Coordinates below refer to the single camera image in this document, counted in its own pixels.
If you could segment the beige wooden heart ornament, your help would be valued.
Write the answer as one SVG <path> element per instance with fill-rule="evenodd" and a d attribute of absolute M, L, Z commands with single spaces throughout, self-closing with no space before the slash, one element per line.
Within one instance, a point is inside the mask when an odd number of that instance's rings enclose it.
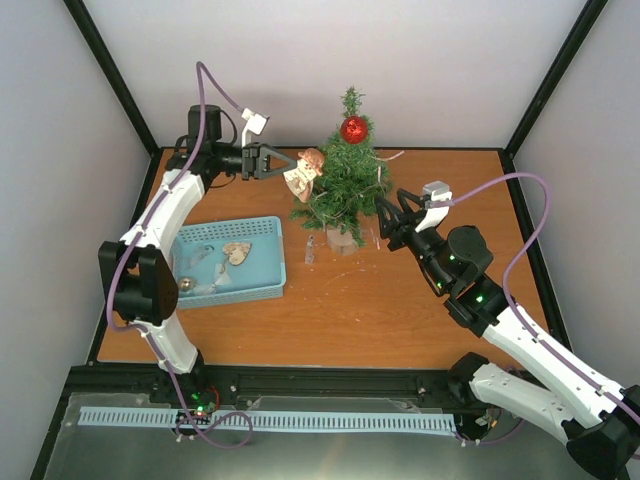
<path fill-rule="evenodd" d="M 222 251 L 230 265 L 238 266 L 247 259 L 251 248 L 250 242 L 228 242 L 223 245 Z"/>

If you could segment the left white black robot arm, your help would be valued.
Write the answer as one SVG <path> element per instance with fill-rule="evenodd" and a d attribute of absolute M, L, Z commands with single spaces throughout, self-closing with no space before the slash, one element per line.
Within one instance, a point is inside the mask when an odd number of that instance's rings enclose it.
<path fill-rule="evenodd" d="M 233 146 L 221 139 L 220 115 L 214 105 L 191 107 L 188 134 L 167 162 L 155 196 L 121 239 L 104 242 L 98 253 L 109 326 L 138 331 L 160 368 L 176 374 L 174 392 L 190 403 L 206 395 L 208 378 L 194 368 L 199 352 L 176 312 L 178 286 L 170 267 L 173 242 L 219 175 L 262 180 L 297 165 L 271 146 L 252 141 L 264 130 L 267 117 L 244 109 L 241 143 Z"/>

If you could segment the small green christmas tree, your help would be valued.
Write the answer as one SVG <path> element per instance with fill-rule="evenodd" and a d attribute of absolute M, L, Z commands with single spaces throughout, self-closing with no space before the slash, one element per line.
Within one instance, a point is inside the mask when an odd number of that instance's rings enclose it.
<path fill-rule="evenodd" d="M 290 218 L 307 230 L 335 233 L 349 246 L 365 245 L 361 220 L 376 213 L 375 200 L 392 190 L 388 161 L 374 148 L 374 124 L 361 112 L 364 93 L 349 87 L 341 96 L 342 120 L 319 147 L 322 174 L 310 199 L 296 200 Z"/>

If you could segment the clear plastic battery box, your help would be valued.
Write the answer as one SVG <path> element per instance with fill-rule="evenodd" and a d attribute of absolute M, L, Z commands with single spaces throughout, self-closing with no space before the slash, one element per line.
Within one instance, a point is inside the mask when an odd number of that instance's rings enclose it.
<path fill-rule="evenodd" d="M 305 247 L 305 264 L 306 265 L 312 265 L 314 263 L 315 260 L 315 235 L 314 234 L 310 234 L 307 242 L 306 242 L 306 247 Z"/>

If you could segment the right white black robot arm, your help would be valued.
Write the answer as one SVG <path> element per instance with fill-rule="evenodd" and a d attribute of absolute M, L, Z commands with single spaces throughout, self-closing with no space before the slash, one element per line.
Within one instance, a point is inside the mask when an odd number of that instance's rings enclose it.
<path fill-rule="evenodd" d="M 615 479 L 639 450 L 639 388 L 623 387 L 580 360 L 547 333 L 487 274 L 493 260 L 471 225 L 441 236 L 451 193 L 442 182 L 420 196 L 375 201 L 380 235 L 395 251 L 408 248 L 450 317 L 510 355 L 536 378 L 531 383 L 469 353 L 452 368 L 453 391 L 505 409 L 562 443 L 597 479 Z"/>

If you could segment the red ball ornament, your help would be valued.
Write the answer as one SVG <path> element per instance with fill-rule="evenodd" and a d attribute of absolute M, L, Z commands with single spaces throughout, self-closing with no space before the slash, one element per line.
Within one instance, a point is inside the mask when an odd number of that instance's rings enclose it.
<path fill-rule="evenodd" d="M 351 115 L 344 119 L 340 127 L 341 138 L 350 145 L 364 142 L 369 134 L 368 122 L 359 115 Z"/>

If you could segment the snowman ornament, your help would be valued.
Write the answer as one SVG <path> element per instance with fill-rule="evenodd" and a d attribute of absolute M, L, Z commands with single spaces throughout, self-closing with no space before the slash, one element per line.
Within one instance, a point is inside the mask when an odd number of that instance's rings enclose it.
<path fill-rule="evenodd" d="M 316 148 L 308 148 L 298 153 L 297 166 L 283 174 L 291 193 L 302 203 L 307 203 L 312 195 L 314 180 L 323 175 L 325 157 Z"/>

